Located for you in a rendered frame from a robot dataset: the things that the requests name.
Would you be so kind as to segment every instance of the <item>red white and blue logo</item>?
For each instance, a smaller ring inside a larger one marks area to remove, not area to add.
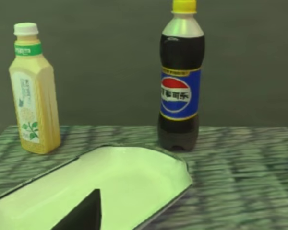
[[[188,76],[161,75],[161,114],[170,120],[186,120],[196,115],[200,87],[199,69]]]

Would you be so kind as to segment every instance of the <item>table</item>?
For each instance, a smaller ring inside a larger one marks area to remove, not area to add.
[[[0,194],[108,142],[157,145],[153,126],[62,126],[53,154],[28,154],[16,126],[0,136]],[[288,230],[288,128],[201,127],[179,153],[194,186],[146,230]]]

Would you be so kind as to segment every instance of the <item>white bottle cap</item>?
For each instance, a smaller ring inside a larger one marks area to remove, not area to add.
[[[36,23],[18,23],[14,25],[15,36],[34,36],[38,34]]]

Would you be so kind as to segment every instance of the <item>bottle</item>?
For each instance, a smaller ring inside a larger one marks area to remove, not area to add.
[[[42,54],[35,23],[14,26],[16,58],[9,68],[22,147],[47,154],[60,145],[53,67]]]
[[[174,18],[160,41],[161,110],[158,119],[160,145],[168,150],[192,150],[199,119],[198,100],[204,33],[194,18],[196,0],[173,0]]]

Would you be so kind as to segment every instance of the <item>pepsi bottle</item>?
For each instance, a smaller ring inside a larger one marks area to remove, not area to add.
[[[160,41],[161,110],[158,120],[160,145],[168,150],[192,150],[198,129],[198,101],[204,33],[194,19],[195,0],[173,0],[174,18]]]

